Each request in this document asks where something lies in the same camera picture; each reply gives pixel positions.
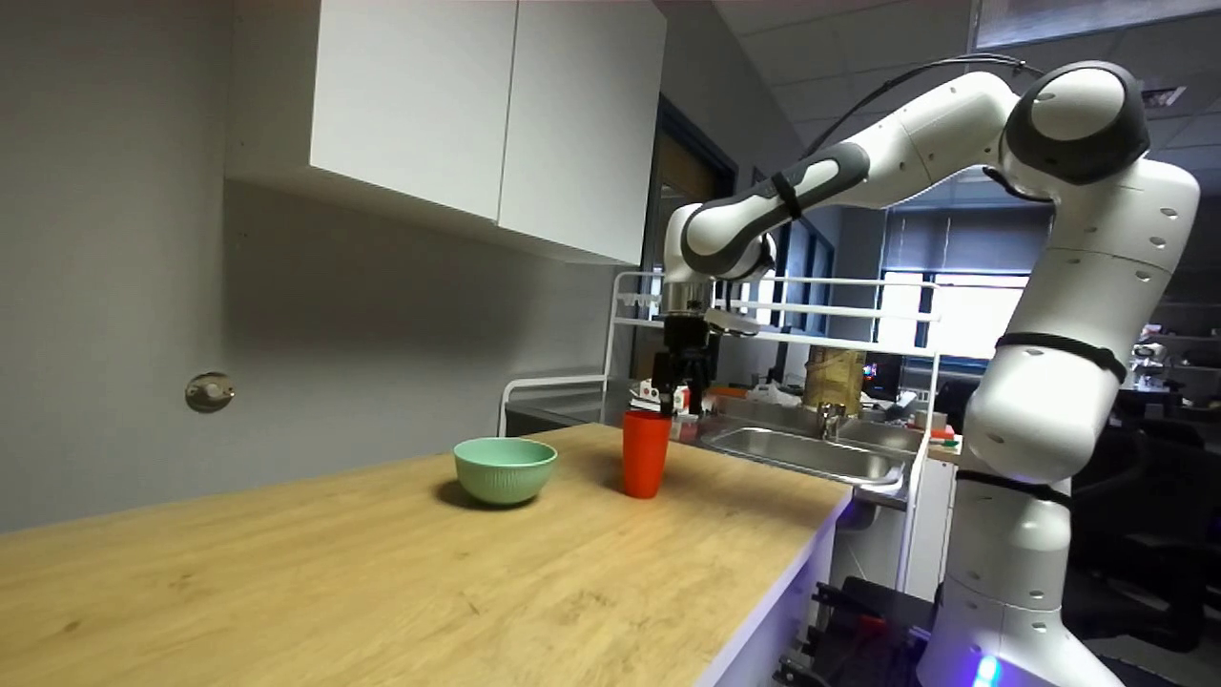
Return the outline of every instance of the white cabinet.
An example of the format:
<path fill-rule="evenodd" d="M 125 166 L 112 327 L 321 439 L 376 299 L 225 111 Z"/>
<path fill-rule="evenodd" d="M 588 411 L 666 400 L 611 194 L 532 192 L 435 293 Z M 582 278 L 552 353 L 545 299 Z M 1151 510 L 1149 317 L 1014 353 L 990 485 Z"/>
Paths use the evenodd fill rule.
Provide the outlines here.
<path fill-rule="evenodd" d="M 638 265 L 648 0 L 237 0 L 229 177 Z"/>

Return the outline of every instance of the black cable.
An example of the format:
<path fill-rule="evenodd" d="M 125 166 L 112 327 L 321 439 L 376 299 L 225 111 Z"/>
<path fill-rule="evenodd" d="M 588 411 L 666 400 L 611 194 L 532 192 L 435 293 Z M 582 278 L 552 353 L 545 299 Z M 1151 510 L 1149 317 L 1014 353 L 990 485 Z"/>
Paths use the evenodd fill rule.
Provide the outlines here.
<path fill-rule="evenodd" d="M 805 156 L 814 156 L 817 149 L 828 147 L 828 136 L 849 122 L 856 120 L 861 108 L 872 108 L 873 98 L 883 98 L 886 91 L 894 91 L 897 86 L 906 80 L 915 80 L 919 72 L 935 72 L 935 70 L 1010 70 L 1010 72 L 1025 72 L 1025 77 L 1043 77 L 1043 70 L 1034 70 L 1031 63 L 1020 63 L 1020 59 L 1006 59 L 1006 54 L 991 54 L 991 59 L 973 59 L 973 54 L 961 54 L 961 59 L 938 59 L 938 63 L 926 63 L 926 66 L 915 66 L 894 80 L 883 80 L 873 91 L 865 91 L 856 108 L 849 108 L 825 134 L 814 136 L 814 147 L 805 147 Z"/>

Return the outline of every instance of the chair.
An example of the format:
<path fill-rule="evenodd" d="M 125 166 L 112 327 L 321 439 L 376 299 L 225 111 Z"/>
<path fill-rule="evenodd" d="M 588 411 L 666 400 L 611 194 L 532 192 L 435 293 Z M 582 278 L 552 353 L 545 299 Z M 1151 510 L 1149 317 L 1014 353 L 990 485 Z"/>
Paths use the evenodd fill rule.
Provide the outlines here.
<path fill-rule="evenodd" d="M 1221 453 L 1149 433 L 1104 433 L 1073 485 L 1064 628 L 1191 653 L 1205 630 Z"/>

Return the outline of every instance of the gray wall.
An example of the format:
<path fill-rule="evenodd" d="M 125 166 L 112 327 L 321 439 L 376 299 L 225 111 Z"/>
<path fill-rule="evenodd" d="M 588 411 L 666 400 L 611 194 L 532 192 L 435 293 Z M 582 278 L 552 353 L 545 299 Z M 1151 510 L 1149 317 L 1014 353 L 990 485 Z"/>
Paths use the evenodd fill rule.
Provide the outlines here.
<path fill-rule="evenodd" d="M 603 362 L 611 267 L 229 186 L 225 13 L 3 3 L 0 526 L 435 453 L 508 378 Z M 791 149 L 711 3 L 668 16 L 686 114 L 742 166 Z M 214 365 L 241 399 L 194 418 Z"/>

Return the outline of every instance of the countertop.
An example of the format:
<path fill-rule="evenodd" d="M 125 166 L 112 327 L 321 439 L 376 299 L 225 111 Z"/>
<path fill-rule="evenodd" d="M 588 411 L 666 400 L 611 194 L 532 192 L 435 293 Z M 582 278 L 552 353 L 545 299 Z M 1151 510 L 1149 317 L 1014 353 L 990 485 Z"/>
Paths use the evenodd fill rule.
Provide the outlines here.
<path fill-rule="evenodd" d="M 849 490 L 617 433 L 545 433 L 556 477 L 477 507 L 456 462 L 182 502 L 0 540 L 0 685 L 697 685 Z"/>

